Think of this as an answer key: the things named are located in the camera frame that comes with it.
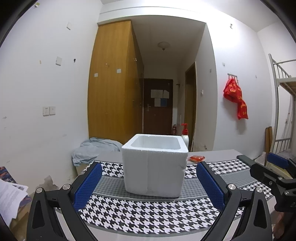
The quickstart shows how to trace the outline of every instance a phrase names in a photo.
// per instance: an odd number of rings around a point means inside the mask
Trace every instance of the metal bed frame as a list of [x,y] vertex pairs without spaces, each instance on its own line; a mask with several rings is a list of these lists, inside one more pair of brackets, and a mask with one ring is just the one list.
[[[274,77],[274,87],[276,92],[276,116],[275,116],[274,134],[272,137],[270,152],[277,154],[281,151],[288,150],[291,147],[293,130],[294,130],[294,122],[295,122],[295,100],[296,100],[296,77],[292,77],[291,75],[289,75],[281,67],[280,64],[296,61],[296,59],[276,62],[272,58],[271,54],[268,54],[268,56],[271,63],[271,69]],[[293,96],[291,136],[285,139],[276,139],[278,124],[279,124],[279,91],[278,91],[279,86],[282,86],[286,91],[288,91]]]

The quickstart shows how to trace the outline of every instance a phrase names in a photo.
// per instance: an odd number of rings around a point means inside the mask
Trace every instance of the ceiling light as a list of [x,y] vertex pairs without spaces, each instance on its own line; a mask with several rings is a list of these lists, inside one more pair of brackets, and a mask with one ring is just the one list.
[[157,46],[165,51],[166,48],[170,47],[170,44],[168,42],[160,42]]

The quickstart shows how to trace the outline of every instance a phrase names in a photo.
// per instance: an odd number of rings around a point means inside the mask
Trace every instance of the light blue cloth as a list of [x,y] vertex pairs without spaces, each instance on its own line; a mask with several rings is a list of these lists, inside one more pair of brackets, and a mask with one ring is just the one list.
[[78,167],[82,163],[90,164],[102,152],[121,151],[122,144],[118,141],[92,137],[81,143],[72,154],[74,166]]

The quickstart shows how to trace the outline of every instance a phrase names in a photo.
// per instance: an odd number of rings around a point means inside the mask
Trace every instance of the white switch plate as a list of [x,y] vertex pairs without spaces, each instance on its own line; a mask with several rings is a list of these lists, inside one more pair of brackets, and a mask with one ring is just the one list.
[[55,115],[55,106],[49,107],[49,115]]
[[49,115],[49,106],[44,106],[43,107],[43,116],[48,116]]
[[58,66],[61,66],[62,65],[62,58],[59,57],[59,56],[57,56],[56,65],[58,65]]
[[71,28],[72,28],[72,24],[70,22],[68,22],[67,29],[71,30]]

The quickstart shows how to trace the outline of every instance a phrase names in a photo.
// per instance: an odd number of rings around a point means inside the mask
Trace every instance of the ceiling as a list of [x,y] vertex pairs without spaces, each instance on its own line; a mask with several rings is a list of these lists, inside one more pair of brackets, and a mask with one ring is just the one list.
[[[205,23],[170,16],[133,16],[133,28],[144,65],[178,65],[190,47],[201,41]],[[168,42],[170,47],[163,51],[159,42]]]
[[[101,0],[103,4],[120,0]],[[279,21],[260,0],[200,0],[248,25],[254,31]]]

